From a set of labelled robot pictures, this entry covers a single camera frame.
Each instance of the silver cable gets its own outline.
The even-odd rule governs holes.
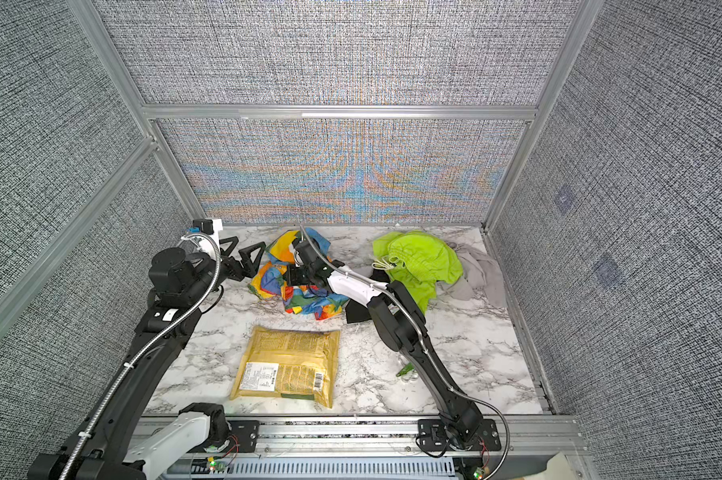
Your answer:
[[[363,283],[366,283],[366,284],[369,285],[371,288],[373,288],[374,290],[377,290],[377,291],[383,293],[383,294],[386,295],[390,300],[392,300],[392,302],[394,302],[394,304],[396,305],[396,307],[398,307],[398,309],[399,309],[401,312],[403,312],[403,314],[406,316],[406,318],[408,319],[408,321],[409,321],[409,322],[412,324],[412,326],[414,327],[414,330],[417,332],[417,337],[419,338],[419,344],[420,344],[420,346],[422,347],[422,352],[425,354],[425,356],[428,358],[428,360],[430,360],[431,365],[433,365],[433,369],[435,369],[435,372],[438,374],[438,377],[439,377],[439,378],[441,379],[441,381],[447,386],[447,388],[448,388],[448,390],[449,390],[450,392],[452,392],[453,394],[455,394],[455,395],[457,395],[457,396],[460,396],[460,397],[462,397],[462,398],[465,398],[465,399],[467,399],[467,400],[470,400],[471,402],[480,403],[481,405],[486,406],[487,408],[490,408],[492,411],[494,411],[494,413],[496,413],[496,414],[500,417],[500,420],[502,420],[502,425],[504,426],[504,429],[505,429],[505,445],[504,445],[504,448],[502,449],[502,456],[500,457],[500,463],[497,465],[497,467],[496,467],[494,470],[492,470],[489,475],[487,475],[487,476],[485,476],[485,477],[482,477],[482,480],[487,479],[487,478],[491,478],[492,476],[494,476],[494,474],[497,473],[497,471],[499,471],[500,467],[502,466],[502,464],[504,463],[506,457],[508,456],[508,450],[509,450],[509,447],[510,447],[510,427],[508,426],[508,420],[505,419],[504,415],[502,415],[502,412],[500,412],[497,407],[491,405],[491,404],[488,403],[488,402],[484,402],[483,400],[479,400],[478,398],[473,398],[473,397],[471,397],[471,396],[469,396],[469,395],[465,395],[464,393],[462,393],[462,392],[460,392],[459,390],[457,390],[449,381],[447,381],[447,379],[446,379],[446,377],[444,376],[444,374],[442,373],[441,369],[438,368],[438,365],[435,363],[435,360],[433,360],[433,357],[432,357],[432,354],[430,353],[430,350],[429,350],[429,349],[427,348],[427,346],[424,344],[424,336],[423,336],[423,334],[422,334],[422,329],[419,328],[419,325],[414,321],[414,319],[412,318],[412,315],[409,314],[409,312],[404,308],[404,305],[401,304],[401,302],[399,302],[397,298],[395,298],[395,295],[393,295],[390,291],[388,291],[388,289],[383,288],[382,286],[380,286],[380,283],[379,283],[379,282],[375,282],[374,280],[372,280],[372,279],[370,279],[370,278],[367,278],[367,277],[365,277],[364,275],[356,274],[356,272],[354,272],[353,270],[342,271],[342,270],[340,270],[339,268],[337,268],[336,266],[334,266],[334,265],[333,265],[331,262],[329,262],[328,259],[321,253],[321,251],[320,251],[320,249],[317,247],[317,245],[315,245],[315,244],[313,243],[312,238],[310,238],[310,236],[308,235],[308,233],[305,231],[305,227],[302,225],[302,222],[299,223],[299,229],[300,229],[300,231],[302,232],[302,235],[303,235],[303,237],[305,238],[305,240],[308,240],[308,243],[309,243],[310,246],[314,249],[314,251],[316,252],[316,254],[318,255],[318,257],[320,257],[321,260],[323,260],[327,265],[329,265],[331,268],[333,268],[334,271],[336,271],[337,273],[339,273],[339,274],[341,274],[341,275],[351,276],[351,277],[355,278],[356,280],[359,280],[359,281],[361,281],[361,282],[363,282]]]
[[[68,463],[65,464],[64,468],[62,469],[62,473],[60,474],[60,480],[65,480],[68,475],[70,474],[70,470],[73,467],[73,464],[75,463],[76,459],[80,456],[81,451],[84,449],[84,445],[86,445],[86,441],[91,438],[91,433],[94,431],[94,428],[97,426],[97,422],[99,421],[100,417],[102,416],[103,412],[105,411],[105,407],[107,407],[107,404],[110,403],[110,400],[113,398],[113,395],[115,395],[116,390],[120,386],[120,384],[124,381],[126,378],[126,375],[129,373],[129,370],[132,370],[134,368],[134,364],[139,361],[139,359],[142,358],[142,355],[144,355],[150,348],[153,347],[153,345],[164,335],[171,332],[174,327],[180,324],[185,318],[190,316],[191,313],[193,313],[198,306],[209,296],[211,291],[214,289],[214,285],[217,282],[217,279],[220,278],[220,264],[222,263],[222,255],[220,253],[220,247],[216,244],[214,239],[201,232],[193,232],[186,234],[182,237],[182,240],[189,240],[193,241],[195,237],[200,237],[205,240],[207,240],[214,249],[214,260],[216,260],[216,265],[214,266],[214,274],[212,275],[212,281],[209,284],[209,287],[206,289],[206,292],[203,293],[201,298],[188,310],[186,310],[182,315],[180,315],[179,318],[171,322],[168,326],[166,326],[165,329],[163,329],[160,333],[156,334],[148,343],[145,344],[144,347],[142,347],[135,355],[132,357],[131,362],[126,362],[124,364],[124,369],[121,370],[121,373],[116,377],[115,381],[110,385],[110,388],[107,390],[107,393],[102,398],[102,401],[97,406],[97,409],[94,410],[94,414],[91,416],[91,419],[89,420],[88,425],[86,425],[86,429],[82,432],[78,433],[78,436],[80,437],[78,439],[78,443],[76,443],[75,448],[73,449],[72,453],[70,454],[70,457],[68,458]]]

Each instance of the side wall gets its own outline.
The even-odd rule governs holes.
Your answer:
[[[64,1],[0,1],[0,302],[141,141]],[[86,416],[187,222],[149,156],[0,341],[0,478]]]
[[[722,478],[722,1],[609,0],[491,232],[605,478]]]

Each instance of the green garment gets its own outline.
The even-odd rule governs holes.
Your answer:
[[[425,312],[435,298],[435,282],[454,283],[462,275],[462,264],[443,240],[425,232],[391,232],[374,240],[374,256],[395,268],[388,270],[390,280],[406,286],[419,309]]]

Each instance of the white marble table surface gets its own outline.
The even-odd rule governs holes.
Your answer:
[[[237,235],[239,246],[260,241],[269,244],[287,230],[274,226],[239,227],[225,230],[223,237]],[[389,231],[413,228],[318,226],[316,230],[332,242],[329,254],[333,258],[358,268],[371,264],[375,238]],[[423,230],[446,241],[484,250],[476,227],[440,226]],[[316,321],[312,315],[285,313],[279,298],[259,300],[248,291],[248,282],[227,280],[224,286],[221,302],[198,322],[193,338],[161,379],[145,414],[177,413],[192,402],[219,403],[226,412],[239,414],[436,412],[421,379],[403,382],[395,376],[401,369],[398,354],[382,343],[371,321],[347,325],[344,313]],[[508,312],[487,304],[482,295],[461,301],[439,294],[431,300],[425,316],[435,350],[467,394],[488,400],[504,413],[541,413]],[[342,332],[333,408],[292,398],[229,400],[254,325]]]

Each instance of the gray garment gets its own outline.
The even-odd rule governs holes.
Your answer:
[[[502,271],[497,261],[472,246],[452,243],[447,245],[460,259],[463,273],[459,280],[445,287],[446,293],[457,300],[470,300],[475,296],[475,291],[482,288],[490,305],[507,307]]]

